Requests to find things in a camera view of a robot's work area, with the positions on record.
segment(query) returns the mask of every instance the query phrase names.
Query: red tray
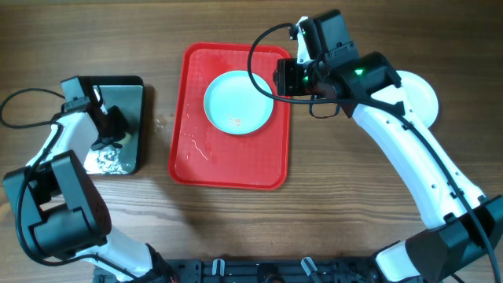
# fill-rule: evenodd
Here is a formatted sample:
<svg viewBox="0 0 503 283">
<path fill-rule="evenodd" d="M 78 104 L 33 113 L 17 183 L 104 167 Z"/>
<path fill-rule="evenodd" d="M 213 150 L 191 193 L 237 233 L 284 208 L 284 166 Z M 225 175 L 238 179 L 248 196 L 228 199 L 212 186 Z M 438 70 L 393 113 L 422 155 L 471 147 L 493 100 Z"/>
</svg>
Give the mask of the red tray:
<svg viewBox="0 0 503 283">
<path fill-rule="evenodd" d="M 185 52 L 168 170 L 186 185 L 271 190 L 286 179 L 290 104 L 274 102 L 269 120 L 245 135 L 226 134 L 204 113 L 204 92 L 219 75 L 246 70 L 250 45 L 200 42 Z M 290 58 L 277 46 L 258 46 L 253 72 L 276 93 L 278 59 Z"/>
</svg>

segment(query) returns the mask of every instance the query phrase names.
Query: wooden table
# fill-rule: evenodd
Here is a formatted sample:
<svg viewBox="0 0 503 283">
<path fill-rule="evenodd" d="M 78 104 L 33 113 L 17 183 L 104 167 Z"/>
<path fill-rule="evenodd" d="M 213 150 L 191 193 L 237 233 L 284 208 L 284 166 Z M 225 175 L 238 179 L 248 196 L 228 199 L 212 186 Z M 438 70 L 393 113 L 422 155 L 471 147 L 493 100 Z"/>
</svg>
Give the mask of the wooden table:
<svg viewBox="0 0 503 283">
<path fill-rule="evenodd" d="M 221 255 L 300 259 L 369 255 L 422 231 L 416 205 L 376 143 L 344 115 L 317 120 L 292 108 L 288 179 L 256 192 L 175 184 L 167 173 L 182 54 L 193 42 L 246 42 L 267 28 L 327 9 L 343 11 L 360 54 L 379 50 L 423 76 L 441 111 L 432 132 L 459 168 L 494 197 L 503 183 L 501 2 L 188 1 L 0 7 L 0 99 L 26 87 L 61 91 L 74 75 L 141 76 L 154 90 L 145 164 L 128 177 L 92 177 L 112 221 L 167 259 Z M 265 43 L 295 55 L 286 32 Z M 19 97 L 12 123 L 49 119 L 61 100 Z M 47 128 L 0 127 L 0 174 L 24 166 Z M 89 282 L 93 267 L 39 266 L 23 254 L 0 189 L 0 281 Z M 503 249 L 497 249 L 503 263 Z M 490 282 L 484 257 L 459 274 Z"/>
</svg>

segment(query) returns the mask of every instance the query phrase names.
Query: wooden tabletop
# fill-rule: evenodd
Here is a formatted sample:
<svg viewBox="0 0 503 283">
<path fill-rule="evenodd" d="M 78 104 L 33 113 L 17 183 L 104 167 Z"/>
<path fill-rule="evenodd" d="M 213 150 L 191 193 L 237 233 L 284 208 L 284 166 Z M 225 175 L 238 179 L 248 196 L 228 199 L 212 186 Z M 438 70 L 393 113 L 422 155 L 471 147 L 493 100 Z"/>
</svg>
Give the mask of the wooden tabletop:
<svg viewBox="0 0 503 283">
<path fill-rule="evenodd" d="M 61 92 L 74 75 L 139 75 L 151 86 L 144 165 L 92 177 L 115 226 L 166 259 L 221 255 L 295 258 L 370 255 L 425 229 L 408 189 L 377 144 L 344 115 L 318 120 L 292 107 L 288 178 L 273 192 L 181 186 L 167 173 L 184 50 L 194 42 L 251 43 L 267 28 L 327 9 L 343 12 L 360 54 L 377 50 L 435 89 L 431 128 L 489 197 L 503 191 L 503 2 L 180 1 L 0 7 L 0 99 L 26 87 Z M 285 31 L 268 44 L 296 53 Z M 61 100 L 16 98 L 12 123 L 47 120 Z M 0 127 L 0 175 L 23 167 L 48 128 Z M 23 254 L 0 189 L 0 281 L 90 282 L 93 267 L 44 267 Z M 497 248 L 500 268 L 503 249 Z M 490 282 L 486 257 L 464 268 Z"/>
</svg>

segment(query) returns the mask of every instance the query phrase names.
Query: black mounting base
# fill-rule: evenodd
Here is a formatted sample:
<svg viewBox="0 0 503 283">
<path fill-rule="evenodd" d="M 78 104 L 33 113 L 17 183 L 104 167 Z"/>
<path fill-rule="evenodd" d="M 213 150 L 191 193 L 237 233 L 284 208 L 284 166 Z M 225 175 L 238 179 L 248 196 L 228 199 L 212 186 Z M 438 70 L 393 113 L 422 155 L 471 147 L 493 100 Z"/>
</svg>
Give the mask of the black mounting base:
<svg viewBox="0 0 503 283">
<path fill-rule="evenodd" d="M 214 262 L 202 262 L 198 259 L 167 260 L 175 273 L 178 283 L 258 283 L 257 266 L 261 263 L 276 264 L 279 274 L 286 283 L 314 283 L 313 275 L 308 277 L 298 259 L 261 260 L 261 261 L 224 261 L 214 266 Z M 317 267 L 318 283 L 388 283 L 372 268 L 372 258 L 342 257 L 331 260 L 314 260 Z M 99 267 L 94 269 L 93 283 L 117 283 L 115 276 Z M 160 278 L 149 283 L 173 283 Z M 415 277 L 403 283 L 423 283 Z"/>
</svg>

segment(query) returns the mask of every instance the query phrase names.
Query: light blue plate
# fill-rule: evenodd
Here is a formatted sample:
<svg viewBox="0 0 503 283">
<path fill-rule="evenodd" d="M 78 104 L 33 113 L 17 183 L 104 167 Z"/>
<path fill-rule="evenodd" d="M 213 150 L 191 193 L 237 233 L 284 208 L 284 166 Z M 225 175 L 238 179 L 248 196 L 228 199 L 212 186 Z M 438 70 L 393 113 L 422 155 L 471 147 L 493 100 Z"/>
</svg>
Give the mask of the light blue plate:
<svg viewBox="0 0 503 283">
<path fill-rule="evenodd" d="M 271 93 L 266 81 L 253 74 L 263 90 Z M 220 75 L 206 89 L 204 111 L 213 126 L 228 134 L 248 134 L 269 119 L 274 101 L 261 94 L 246 71 Z"/>
</svg>

